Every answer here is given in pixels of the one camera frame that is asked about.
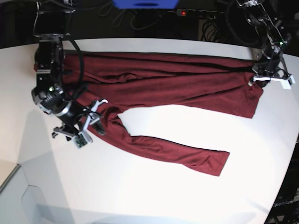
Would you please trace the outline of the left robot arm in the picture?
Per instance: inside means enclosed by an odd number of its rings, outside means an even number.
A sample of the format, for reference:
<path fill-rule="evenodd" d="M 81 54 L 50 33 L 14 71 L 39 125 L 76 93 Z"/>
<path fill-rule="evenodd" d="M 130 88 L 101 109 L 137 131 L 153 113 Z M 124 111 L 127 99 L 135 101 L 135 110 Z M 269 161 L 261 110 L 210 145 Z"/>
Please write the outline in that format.
<path fill-rule="evenodd" d="M 294 77 L 288 72 L 283 54 L 291 42 L 291 34 L 266 0 L 232 0 L 229 2 L 225 19 L 233 37 L 240 43 L 261 46 L 261 53 L 253 63 L 252 86 L 258 82 L 267 85 L 279 82 L 283 89 L 291 89 Z"/>

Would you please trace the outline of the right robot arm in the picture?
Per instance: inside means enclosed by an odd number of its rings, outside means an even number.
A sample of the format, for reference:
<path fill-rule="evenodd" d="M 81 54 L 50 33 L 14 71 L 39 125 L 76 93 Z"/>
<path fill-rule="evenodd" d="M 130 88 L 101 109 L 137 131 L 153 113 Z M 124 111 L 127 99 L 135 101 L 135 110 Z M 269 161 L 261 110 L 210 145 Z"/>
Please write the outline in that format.
<path fill-rule="evenodd" d="M 54 115 L 62 122 L 60 127 L 53 129 L 53 138 L 61 134 L 68 141 L 83 146 L 92 142 L 87 133 L 89 126 L 93 126 L 99 135 L 105 134 L 97 109 L 107 101 L 94 100 L 89 106 L 77 101 L 88 87 L 83 80 L 83 53 L 69 34 L 72 15 L 78 8 L 72 0 L 45 0 L 36 4 L 33 36 L 39 42 L 35 53 L 36 87 L 31 92 L 32 99 L 45 114 Z M 63 76 L 71 73 L 64 68 L 64 39 L 73 45 L 78 54 L 79 76 L 73 84 L 63 82 Z"/>

